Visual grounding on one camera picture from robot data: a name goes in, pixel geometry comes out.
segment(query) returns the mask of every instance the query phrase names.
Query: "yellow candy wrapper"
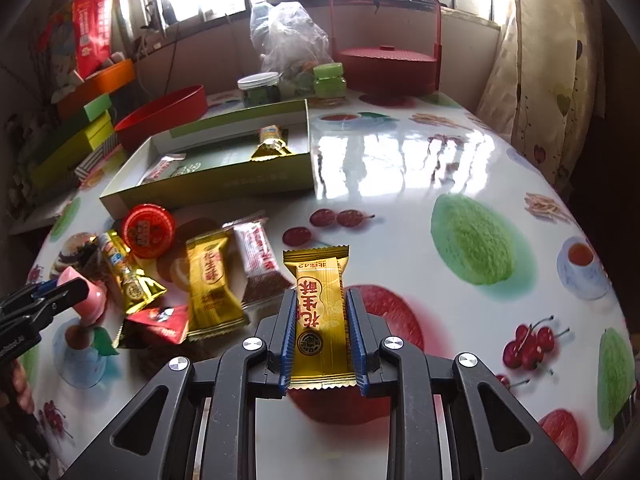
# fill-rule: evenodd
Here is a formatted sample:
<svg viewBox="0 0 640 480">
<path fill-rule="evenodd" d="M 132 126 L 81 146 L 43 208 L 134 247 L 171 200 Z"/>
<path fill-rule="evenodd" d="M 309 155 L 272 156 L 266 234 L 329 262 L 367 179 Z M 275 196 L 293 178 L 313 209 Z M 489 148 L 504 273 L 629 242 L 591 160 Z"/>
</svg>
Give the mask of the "yellow candy wrapper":
<svg viewBox="0 0 640 480">
<path fill-rule="evenodd" d="M 296 277 L 296 349 L 290 388 L 355 386 L 342 272 L 349 247 L 285 251 L 284 264 Z"/>
<path fill-rule="evenodd" d="M 282 130 L 275 124 L 261 128 L 260 146 L 251 156 L 251 160 L 270 160 L 284 155 L 291 155 L 291 151 L 282 139 Z"/>
<path fill-rule="evenodd" d="M 246 324 L 242 306 L 229 290 L 223 250 L 227 231 L 213 231 L 187 241 L 189 255 L 189 339 L 230 332 Z"/>
<path fill-rule="evenodd" d="M 101 234 L 97 237 L 97 242 L 118 283 L 127 315 L 145 308 L 166 292 L 164 286 L 145 275 L 145 271 L 129 254 L 130 249 L 116 231 Z"/>
</svg>

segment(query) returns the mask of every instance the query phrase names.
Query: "black clamp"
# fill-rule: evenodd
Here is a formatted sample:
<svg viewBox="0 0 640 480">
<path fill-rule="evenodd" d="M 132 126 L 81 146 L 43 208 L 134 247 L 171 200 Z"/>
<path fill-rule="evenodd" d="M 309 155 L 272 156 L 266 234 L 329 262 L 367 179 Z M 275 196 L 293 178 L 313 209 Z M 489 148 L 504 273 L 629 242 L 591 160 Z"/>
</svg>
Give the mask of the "black clamp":
<svg viewBox="0 0 640 480">
<path fill-rule="evenodd" d="M 13 384 L 14 360 L 41 341 L 40 331 L 54 316 L 85 300 L 89 288 L 76 278 L 58 286 L 57 280 L 24 286 L 0 302 L 0 391 L 9 403 L 0 408 L 0 462 L 8 478 L 35 479 L 18 453 L 16 443 L 33 457 L 49 448 L 33 415 L 20 408 Z"/>
<path fill-rule="evenodd" d="M 361 393 L 390 397 L 388 480 L 442 478 L 434 395 L 444 408 L 456 480 L 578 480 L 580 475 L 522 405 L 473 354 L 425 355 L 346 293 L 351 357 Z M 255 399 L 289 384 L 296 295 L 224 354 L 172 359 L 76 459 L 63 480 L 191 479 L 200 421 L 211 398 L 200 477 L 255 480 Z"/>
</svg>

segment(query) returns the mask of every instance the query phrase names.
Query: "plastic bag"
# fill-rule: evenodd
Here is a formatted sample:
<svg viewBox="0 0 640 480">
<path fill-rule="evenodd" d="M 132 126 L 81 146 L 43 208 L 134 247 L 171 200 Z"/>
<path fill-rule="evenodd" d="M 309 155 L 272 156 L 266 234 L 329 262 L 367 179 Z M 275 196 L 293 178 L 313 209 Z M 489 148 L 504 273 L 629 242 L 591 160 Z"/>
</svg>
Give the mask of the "plastic bag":
<svg viewBox="0 0 640 480">
<path fill-rule="evenodd" d="M 313 67 L 331 63 L 329 37 L 299 2 L 266 2 L 251 11 L 251 41 L 260 54 L 263 72 L 280 72 L 283 93 L 314 92 Z"/>
</svg>

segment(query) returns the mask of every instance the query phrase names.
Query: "green box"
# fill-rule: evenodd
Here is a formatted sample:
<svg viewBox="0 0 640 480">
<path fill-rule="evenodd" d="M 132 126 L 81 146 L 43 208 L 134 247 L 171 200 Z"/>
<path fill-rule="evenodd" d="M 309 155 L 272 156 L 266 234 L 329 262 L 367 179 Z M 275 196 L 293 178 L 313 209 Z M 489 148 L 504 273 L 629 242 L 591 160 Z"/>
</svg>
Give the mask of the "green box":
<svg viewBox="0 0 640 480">
<path fill-rule="evenodd" d="M 271 124 L 287 133 L 293 155 L 250 160 L 258 146 L 258 130 Z M 167 153 L 186 153 L 180 165 L 197 168 L 138 185 Z M 299 100 L 231 111 L 150 137 L 114 176 L 100 200 L 119 219 L 143 203 L 173 209 L 313 187 L 308 109 L 306 101 Z"/>
<path fill-rule="evenodd" d="M 93 123 L 110 107 L 111 99 L 109 94 L 102 94 L 90 103 L 85 104 L 42 141 L 42 144 L 33 153 L 32 159 L 36 164 L 43 163 L 49 155 L 55 152 L 80 130 L 84 130 L 89 124 Z"/>
</svg>

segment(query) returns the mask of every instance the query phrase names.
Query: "green jar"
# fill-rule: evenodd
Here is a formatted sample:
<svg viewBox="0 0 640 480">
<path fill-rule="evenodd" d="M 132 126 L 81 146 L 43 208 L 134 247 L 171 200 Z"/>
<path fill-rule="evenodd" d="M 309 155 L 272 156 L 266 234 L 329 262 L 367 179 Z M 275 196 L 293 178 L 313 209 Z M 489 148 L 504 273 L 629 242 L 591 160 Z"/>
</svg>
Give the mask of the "green jar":
<svg viewBox="0 0 640 480">
<path fill-rule="evenodd" d="M 278 72 L 263 72 L 239 79 L 238 88 L 242 90 L 244 107 L 279 103 L 282 99 L 279 82 Z"/>
<path fill-rule="evenodd" d="M 347 93 L 347 82 L 342 77 L 342 63 L 326 63 L 314 68 L 314 90 L 321 99 L 344 97 Z"/>
</svg>

